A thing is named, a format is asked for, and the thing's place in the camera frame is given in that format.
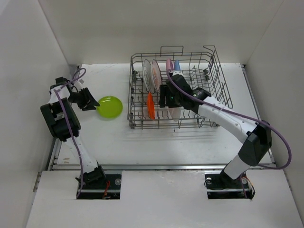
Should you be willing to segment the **white plate orange sunburst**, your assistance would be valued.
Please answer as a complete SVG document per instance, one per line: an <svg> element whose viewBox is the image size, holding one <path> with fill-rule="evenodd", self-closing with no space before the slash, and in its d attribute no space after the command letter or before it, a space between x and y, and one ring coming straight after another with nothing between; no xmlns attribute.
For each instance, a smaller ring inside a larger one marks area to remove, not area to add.
<svg viewBox="0 0 304 228"><path fill-rule="evenodd" d="M160 92L160 85L162 85L162 75L159 65L155 59L152 60L152 81L156 92Z"/></svg>

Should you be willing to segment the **white plate green emblem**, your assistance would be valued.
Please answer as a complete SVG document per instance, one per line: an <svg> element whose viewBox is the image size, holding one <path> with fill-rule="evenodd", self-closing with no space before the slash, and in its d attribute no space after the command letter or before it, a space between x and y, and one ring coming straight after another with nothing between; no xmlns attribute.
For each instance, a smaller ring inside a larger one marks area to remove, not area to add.
<svg viewBox="0 0 304 228"><path fill-rule="evenodd" d="M153 80L152 80L152 69L151 69L151 63L149 60L145 59L143 61L142 65L142 72L143 72L143 80L145 83L146 88L148 91L152 94L155 93Z"/></svg>

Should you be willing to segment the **lime green plate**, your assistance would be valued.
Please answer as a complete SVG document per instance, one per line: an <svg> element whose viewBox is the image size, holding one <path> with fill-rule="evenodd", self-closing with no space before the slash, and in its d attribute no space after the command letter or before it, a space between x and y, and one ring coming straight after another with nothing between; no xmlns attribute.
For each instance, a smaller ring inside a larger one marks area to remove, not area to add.
<svg viewBox="0 0 304 228"><path fill-rule="evenodd" d="M123 103L115 96L104 96L98 103L97 113L104 118L116 118L123 111Z"/></svg>

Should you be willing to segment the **pink plate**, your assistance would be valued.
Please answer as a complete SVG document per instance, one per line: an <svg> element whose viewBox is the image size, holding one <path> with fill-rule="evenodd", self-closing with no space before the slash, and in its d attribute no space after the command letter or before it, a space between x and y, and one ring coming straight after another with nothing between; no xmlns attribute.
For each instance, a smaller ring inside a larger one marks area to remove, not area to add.
<svg viewBox="0 0 304 228"><path fill-rule="evenodd" d="M173 61L170 58L168 58L166 60L166 71L168 72L173 70L174 70Z"/></svg>

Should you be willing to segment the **blue plate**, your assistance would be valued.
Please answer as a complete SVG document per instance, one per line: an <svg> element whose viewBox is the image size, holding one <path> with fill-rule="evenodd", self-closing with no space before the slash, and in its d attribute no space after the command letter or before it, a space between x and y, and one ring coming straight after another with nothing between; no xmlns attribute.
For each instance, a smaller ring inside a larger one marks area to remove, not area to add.
<svg viewBox="0 0 304 228"><path fill-rule="evenodd" d="M174 67L174 71L181 71L179 60L174 61L173 67Z"/></svg>

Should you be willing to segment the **white plate teal rim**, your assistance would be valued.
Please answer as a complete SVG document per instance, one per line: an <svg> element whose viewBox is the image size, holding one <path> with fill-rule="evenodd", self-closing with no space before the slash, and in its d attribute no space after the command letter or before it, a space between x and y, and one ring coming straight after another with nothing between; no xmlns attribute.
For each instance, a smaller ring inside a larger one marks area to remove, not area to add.
<svg viewBox="0 0 304 228"><path fill-rule="evenodd" d="M168 111L173 121L179 121L181 116L181 107L168 108Z"/></svg>

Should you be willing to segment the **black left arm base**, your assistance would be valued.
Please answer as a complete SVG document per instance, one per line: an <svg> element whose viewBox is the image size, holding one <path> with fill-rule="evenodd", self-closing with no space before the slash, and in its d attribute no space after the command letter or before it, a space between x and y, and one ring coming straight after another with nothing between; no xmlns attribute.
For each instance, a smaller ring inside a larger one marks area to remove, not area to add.
<svg viewBox="0 0 304 228"><path fill-rule="evenodd" d="M101 182L78 184L76 199L77 200L119 200L121 196L122 172L106 171L106 179Z"/></svg>

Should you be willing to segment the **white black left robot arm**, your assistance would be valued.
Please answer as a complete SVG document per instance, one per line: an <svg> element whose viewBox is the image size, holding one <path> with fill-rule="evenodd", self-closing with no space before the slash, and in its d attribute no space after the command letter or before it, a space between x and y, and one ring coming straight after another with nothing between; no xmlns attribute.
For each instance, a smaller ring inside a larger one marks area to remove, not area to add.
<svg viewBox="0 0 304 228"><path fill-rule="evenodd" d="M100 105L93 98L88 88L72 91L72 85L64 77L56 79L50 87L50 100L40 110L52 136L59 139L78 159L81 174L76 180L86 188L102 188L107 178L102 166L87 151L82 141L81 125L72 103L83 111L96 110Z"/></svg>

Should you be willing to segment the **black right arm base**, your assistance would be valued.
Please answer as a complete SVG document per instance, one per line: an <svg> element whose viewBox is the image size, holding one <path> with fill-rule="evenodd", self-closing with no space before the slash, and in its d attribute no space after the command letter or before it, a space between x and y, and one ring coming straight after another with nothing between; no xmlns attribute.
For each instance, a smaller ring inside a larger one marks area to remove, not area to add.
<svg viewBox="0 0 304 228"><path fill-rule="evenodd" d="M255 188L243 173L236 180L223 181L219 173L206 173L204 186L209 200L247 199L252 200L256 194Z"/></svg>

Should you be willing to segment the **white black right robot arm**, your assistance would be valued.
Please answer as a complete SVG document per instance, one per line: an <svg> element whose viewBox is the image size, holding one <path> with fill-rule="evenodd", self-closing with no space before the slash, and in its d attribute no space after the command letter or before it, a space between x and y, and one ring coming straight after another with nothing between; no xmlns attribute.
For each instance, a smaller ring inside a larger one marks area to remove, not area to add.
<svg viewBox="0 0 304 228"><path fill-rule="evenodd" d="M268 122L251 121L232 114L225 105L203 88L192 89L180 71L167 71L160 87L160 106L183 107L219 124L241 143L238 154L220 173L220 182L230 188L250 167L257 166L272 146Z"/></svg>

